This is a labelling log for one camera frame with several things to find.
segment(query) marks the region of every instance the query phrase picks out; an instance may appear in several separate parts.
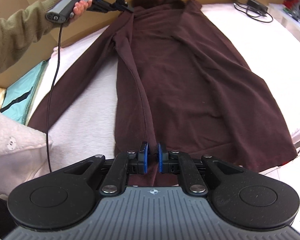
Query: power cord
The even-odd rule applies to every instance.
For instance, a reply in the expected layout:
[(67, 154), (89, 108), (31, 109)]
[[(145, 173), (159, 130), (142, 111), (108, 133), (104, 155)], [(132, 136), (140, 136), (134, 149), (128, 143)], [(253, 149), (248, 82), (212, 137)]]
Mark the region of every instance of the power cord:
[[(246, 14), (248, 17), (250, 17), (251, 19), (254, 19), (258, 22), (262, 22), (262, 23), (270, 23), (273, 21), (273, 17), (271, 14), (269, 14), (268, 12), (266, 13), (263, 13), (263, 12), (260, 12), (259, 10), (257, 10), (256, 8), (252, 7), (252, 6), (249, 6), (247, 4), (243, 4), (241, 2), (239, 2), (238, 0), (234, 0), (234, 8), (240, 12), (243, 12), (244, 14)], [(270, 16), (271, 17), (271, 20), (269, 21), (264, 21), (264, 20), (260, 20), (260, 19), (257, 19), (258, 17), (267, 17), (267, 16)]]
[(46, 143), (47, 143), (47, 157), (48, 157), (48, 165), (49, 165), (49, 171), (52, 172), (51, 169), (51, 163), (50, 163), (50, 153), (49, 153), (49, 110), (50, 110), (50, 101), (51, 101), (51, 96), (52, 96), (52, 89), (54, 87), (54, 83), (57, 79), (57, 74), (59, 71), (59, 67), (60, 67), (60, 47), (61, 47), (61, 33), (62, 33), (62, 28), (63, 28), (63, 24), (61, 24), (60, 26), (60, 31), (59, 31), (59, 39), (58, 39), (58, 64), (57, 64), (57, 70), (56, 73), (54, 75), (53, 81), (52, 81), (52, 85), (51, 85), (51, 89), (50, 89), (50, 93), (49, 93), (49, 99), (48, 99), (48, 108), (47, 108), (47, 132), (46, 132)]

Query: metal screw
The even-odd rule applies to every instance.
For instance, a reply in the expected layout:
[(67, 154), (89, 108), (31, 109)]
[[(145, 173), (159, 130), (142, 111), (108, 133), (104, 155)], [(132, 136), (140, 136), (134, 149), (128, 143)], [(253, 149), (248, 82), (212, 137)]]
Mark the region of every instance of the metal screw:
[(205, 192), (206, 190), (206, 187), (204, 185), (192, 185), (190, 187), (190, 190), (193, 192), (193, 193), (202, 193), (202, 192)]
[(102, 187), (102, 191), (104, 193), (115, 193), (117, 192), (118, 188), (115, 185), (105, 185)]

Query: olive green sleeve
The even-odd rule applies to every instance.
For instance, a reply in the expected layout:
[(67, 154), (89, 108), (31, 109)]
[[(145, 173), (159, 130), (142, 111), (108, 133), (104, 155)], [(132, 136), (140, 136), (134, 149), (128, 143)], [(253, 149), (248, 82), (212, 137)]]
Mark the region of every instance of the olive green sleeve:
[(37, 1), (7, 20), (0, 19), (0, 73), (15, 64), (32, 42), (57, 27), (46, 20), (45, 13), (59, 1)]

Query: gray ribbed panel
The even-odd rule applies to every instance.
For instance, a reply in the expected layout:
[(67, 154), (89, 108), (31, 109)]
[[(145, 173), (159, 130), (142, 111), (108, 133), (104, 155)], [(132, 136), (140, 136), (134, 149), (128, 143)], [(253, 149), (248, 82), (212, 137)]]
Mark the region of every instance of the gray ribbed panel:
[(18, 227), (6, 240), (300, 240), (290, 227), (253, 232), (221, 220), (204, 198), (181, 187), (128, 187), (118, 197), (104, 198), (81, 224), (59, 232)]

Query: maroon sweater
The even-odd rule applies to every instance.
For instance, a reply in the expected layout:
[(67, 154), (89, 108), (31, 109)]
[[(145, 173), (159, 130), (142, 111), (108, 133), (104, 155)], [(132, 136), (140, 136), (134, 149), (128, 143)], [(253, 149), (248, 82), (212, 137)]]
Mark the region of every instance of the maroon sweater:
[[(176, 184), (175, 177), (157, 173), (160, 141), (192, 158), (211, 154), (257, 172), (294, 159), (296, 150), (268, 86), (202, 14), (201, 5), (164, 0), (145, 7), (122, 13), (59, 80), (49, 127), (115, 49), (116, 152), (138, 150), (142, 141), (151, 149), (149, 173), (132, 176), (132, 184)], [(46, 131), (46, 108), (47, 96), (30, 127)]]

